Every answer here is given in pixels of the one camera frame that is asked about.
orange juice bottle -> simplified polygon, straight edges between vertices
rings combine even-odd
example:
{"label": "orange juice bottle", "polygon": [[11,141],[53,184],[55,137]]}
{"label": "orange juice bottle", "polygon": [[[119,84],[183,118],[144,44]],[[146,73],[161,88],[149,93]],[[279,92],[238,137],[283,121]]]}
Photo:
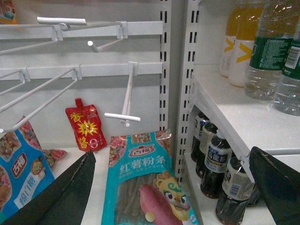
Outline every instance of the orange juice bottle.
{"label": "orange juice bottle", "polygon": [[243,88],[246,80],[258,22],[266,0],[249,0],[249,8],[244,12],[235,37],[228,79],[230,84]]}
{"label": "orange juice bottle", "polygon": [[235,35],[238,29],[241,16],[247,8],[248,0],[236,0],[235,8],[228,17],[220,63],[220,74],[224,77],[228,77]]}

colorful snack package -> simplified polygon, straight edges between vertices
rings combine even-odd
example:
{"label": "colorful snack package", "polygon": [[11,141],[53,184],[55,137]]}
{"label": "colorful snack package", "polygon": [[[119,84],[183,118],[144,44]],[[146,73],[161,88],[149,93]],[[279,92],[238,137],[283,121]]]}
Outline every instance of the colorful snack package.
{"label": "colorful snack package", "polygon": [[49,164],[51,169],[54,166],[55,161],[63,157],[67,153],[65,150],[61,150],[61,149],[50,149],[50,150],[42,149],[42,152],[44,153],[47,163]]}
{"label": "colorful snack package", "polygon": [[171,131],[111,138],[104,225],[199,225],[172,172]]}
{"label": "colorful snack package", "polygon": [[29,122],[0,139],[0,222],[54,181]]}
{"label": "colorful snack package", "polygon": [[83,106],[76,98],[76,108],[67,108],[66,114],[74,130],[78,148],[82,151],[98,151],[107,146],[101,130],[101,120],[94,105]]}

yellow starburst graphic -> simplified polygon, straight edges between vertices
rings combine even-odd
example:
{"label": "yellow starburst graphic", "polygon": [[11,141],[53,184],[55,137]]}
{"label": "yellow starburst graphic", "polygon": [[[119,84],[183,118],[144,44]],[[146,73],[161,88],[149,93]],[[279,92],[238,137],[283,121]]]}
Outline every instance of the yellow starburst graphic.
{"label": "yellow starburst graphic", "polygon": [[77,125],[80,127],[79,133],[81,133],[82,135],[87,136],[88,134],[93,135],[93,133],[98,134],[98,128],[96,128],[97,125],[91,123],[90,121],[84,121],[83,123],[78,123]]}

sweet potato noodle package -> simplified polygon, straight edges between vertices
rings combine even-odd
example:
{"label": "sweet potato noodle package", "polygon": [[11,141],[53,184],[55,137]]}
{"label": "sweet potato noodle package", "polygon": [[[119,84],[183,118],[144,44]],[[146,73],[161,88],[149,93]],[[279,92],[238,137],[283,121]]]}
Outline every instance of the sweet potato noodle package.
{"label": "sweet potato noodle package", "polygon": [[111,138],[103,225],[198,225],[172,172],[171,132]]}
{"label": "sweet potato noodle package", "polygon": [[15,214],[53,181],[54,176],[29,122],[0,139],[0,222]]}

brand logo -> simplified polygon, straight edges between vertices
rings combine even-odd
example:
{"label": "brand logo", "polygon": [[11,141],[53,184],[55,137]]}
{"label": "brand logo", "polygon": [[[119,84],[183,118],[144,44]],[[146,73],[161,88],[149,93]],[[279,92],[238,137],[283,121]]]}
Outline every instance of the brand logo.
{"label": "brand logo", "polygon": [[139,146],[137,148],[131,149],[129,152],[129,157],[139,157],[150,154],[155,151],[154,145]]}
{"label": "brand logo", "polygon": [[13,172],[14,177],[18,178],[23,172],[24,168],[27,165],[27,158],[25,153],[22,153],[15,160],[13,166],[11,167],[11,171]]}

